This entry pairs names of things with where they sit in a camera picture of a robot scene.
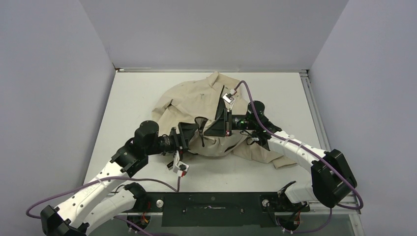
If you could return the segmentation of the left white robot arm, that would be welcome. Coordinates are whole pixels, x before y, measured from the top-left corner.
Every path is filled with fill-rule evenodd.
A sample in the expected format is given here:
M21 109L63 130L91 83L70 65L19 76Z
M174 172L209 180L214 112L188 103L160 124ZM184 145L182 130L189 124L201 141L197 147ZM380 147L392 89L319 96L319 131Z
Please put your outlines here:
M104 168L87 184L70 191L71 197L57 206L46 206L40 213L42 231L47 236L86 236L97 226L127 210L146 207L146 191L134 175L155 154L173 154L168 165L179 178L189 166L182 161L189 142L198 130L196 123L180 122L168 135L159 135L159 125L142 122Z

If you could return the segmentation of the beige zip jacket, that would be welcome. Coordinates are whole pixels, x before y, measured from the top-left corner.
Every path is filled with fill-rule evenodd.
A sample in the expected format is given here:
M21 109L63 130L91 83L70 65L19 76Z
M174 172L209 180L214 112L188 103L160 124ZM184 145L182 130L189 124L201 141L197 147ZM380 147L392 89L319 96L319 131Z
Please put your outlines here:
M179 122L194 123L196 117L207 119L208 128L217 117L221 97L235 88L238 80L214 72L205 79L186 81L168 89L158 100L151 112L152 120L159 125L159 134L168 135ZM221 157L233 154L243 159L260 163L273 163L275 168L295 164L290 158L263 147L246 142L247 136L234 132L230 137L201 138L195 133L189 145L189 152L207 157Z

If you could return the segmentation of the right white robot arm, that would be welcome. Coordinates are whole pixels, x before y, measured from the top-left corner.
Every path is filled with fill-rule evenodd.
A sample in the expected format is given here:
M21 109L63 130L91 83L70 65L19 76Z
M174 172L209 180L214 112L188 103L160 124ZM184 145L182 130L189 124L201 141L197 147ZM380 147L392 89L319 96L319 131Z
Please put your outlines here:
M231 137L235 131L248 135L267 154L283 155L310 173L311 179L306 183L292 181L278 191L278 204L283 210L309 201L318 201L328 208L341 207L341 201L350 193L359 201L357 208L363 205L356 191L356 178L344 154L337 149L312 147L289 135L265 116L261 101L249 102L244 115L234 115L227 108L219 110L219 116L204 135Z

